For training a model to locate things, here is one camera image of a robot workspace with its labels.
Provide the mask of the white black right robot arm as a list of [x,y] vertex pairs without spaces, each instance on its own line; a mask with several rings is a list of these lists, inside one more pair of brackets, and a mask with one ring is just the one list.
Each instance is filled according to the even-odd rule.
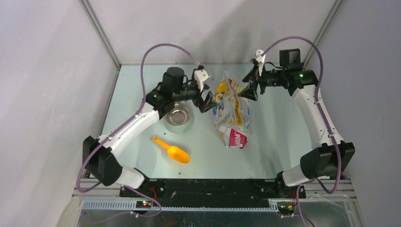
[[267,87],[286,89],[303,116],[312,145],[312,151],[300,158],[299,165],[278,174],[281,181],[275,184],[275,192],[286,198],[296,185],[322,176],[340,176],[355,154],[355,147],[345,142],[332,123],[318,90],[318,78],[313,70],[303,68],[300,50],[281,50],[277,70],[266,69],[262,53],[256,50],[253,54],[253,68],[243,78],[248,86],[239,95],[256,101]]

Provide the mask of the white yellow pet food bag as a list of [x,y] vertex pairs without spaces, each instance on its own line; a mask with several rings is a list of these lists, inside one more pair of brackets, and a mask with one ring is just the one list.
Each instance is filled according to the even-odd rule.
[[212,109],[214,125],[227,148],[243,149],[252,135],[252,111],[246,98],[239,96],[243,85],[227,70],[218,84]]

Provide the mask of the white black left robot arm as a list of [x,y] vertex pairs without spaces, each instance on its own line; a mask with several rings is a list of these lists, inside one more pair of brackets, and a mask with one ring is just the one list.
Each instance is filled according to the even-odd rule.
[[202,93],[209,88],[207,82],[211,79],[203,66],[194,69],[188,81],[184,81],[185,77],[183,69],[168,68],[162,81],[146,94],[139,109],[127,120],[96,139],[91,136],[84,139],[83,167],[100,184],[127,185],[138,197],[148,194],[149,183],[145,181],[145,175],[136,168],[122,166],[117,158],[134,138],[171,112],[177,102],[191,100],[201,113],[217,106],[211,92],[207,93],[205,99],[202,98]]

